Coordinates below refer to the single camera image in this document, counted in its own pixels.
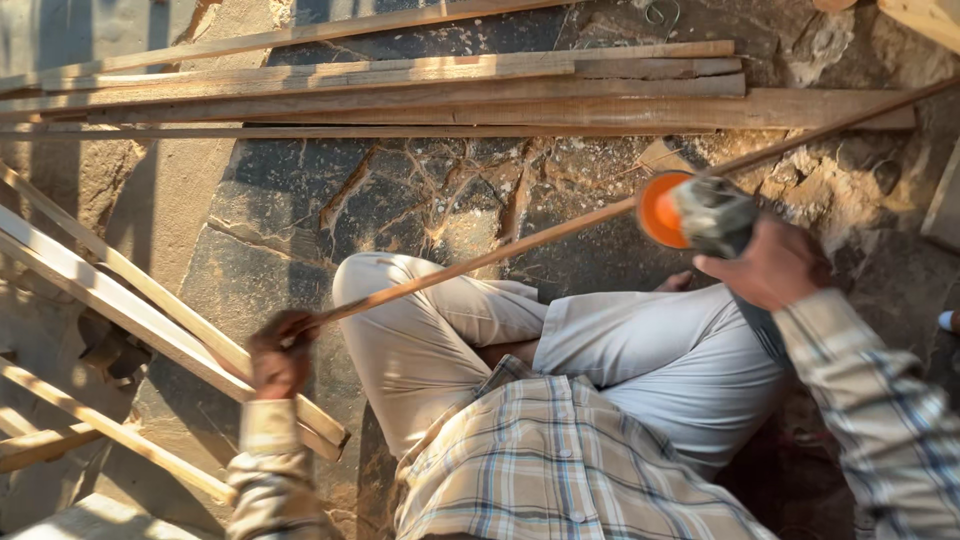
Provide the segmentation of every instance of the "leg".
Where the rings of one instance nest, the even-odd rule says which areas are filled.
[[[784,373],[722,285],[565,300],[547,313],[535,369],[587,375],[605,398],[666,433],[706,479],[778,400]]]
[[[344,260],[333,281],[341,306],[443,269],[384,253]],[[517,282],[460,277],[340,321],[347,349],[391,454],[400,457],[491,369],[473,351],[540,337],[547,307]]]

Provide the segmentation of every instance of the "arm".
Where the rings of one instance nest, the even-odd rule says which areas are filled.
[[[960,421],[920,361],[887,349],[836,289],[810,236],[771,217],[738,260],[697,258],[774,312],[797,375],[842,446],[841,467],[877,538],[960,538]]]
[[[299,330],[306,316],[281,312],[248,343],[256,399],[244,404],[241,454],[228,466],[227,482],[239,493],[228,540],[342,538],[314,496],[297,428],[293,398],[306,381],[319,331]]]

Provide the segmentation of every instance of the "person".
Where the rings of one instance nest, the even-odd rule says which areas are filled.
[[[736,260],[694,264],[768,309],[796,374],[842,446],[876,537],[960,537],[960,423],[920,361],[887,349],[829,285],[805,231],[762,216]],[[438,270],[390,254],[345,260],[342,305]],[[711,483],[776,405],[787,377],[724,285],[575,296],[462,277],[341,321],[399,459],[398,538],[773,538]],[[228,537],[324,538],[290,400],[313,333],[281,314],[251,340]],[[295,338],[284,349],[285,340]]]

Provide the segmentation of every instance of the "plaid shirt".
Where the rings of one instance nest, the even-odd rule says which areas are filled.
[[[960,538],[960,423],[941,390],[910,376],[917,358],[886,350],[837,291],[775,318],[843,445],[853,493],[877,517],[877,537]],[[303,461],[293,457],[303,450],[289,443],[294,409],[274,403],[245,411],[245,453],[229,466],[240,497],[228,537],[332,537],[325,517],[309,513]],[[264,406],[288,417],[268,424]],[[512,356],[475,399],[434,423],[396,479],[398,538],[774,537],[586,379],[543,377]]]

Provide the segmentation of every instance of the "angle grinder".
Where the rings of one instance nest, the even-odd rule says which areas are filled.
[[[659,174],[636,197],[637,221],[654,241],[711,257],[739,257],[759,217],[754,198],[730,180],[685,171]],[[780,367],[792,370],[770,312],[732,294],[763,351]]]

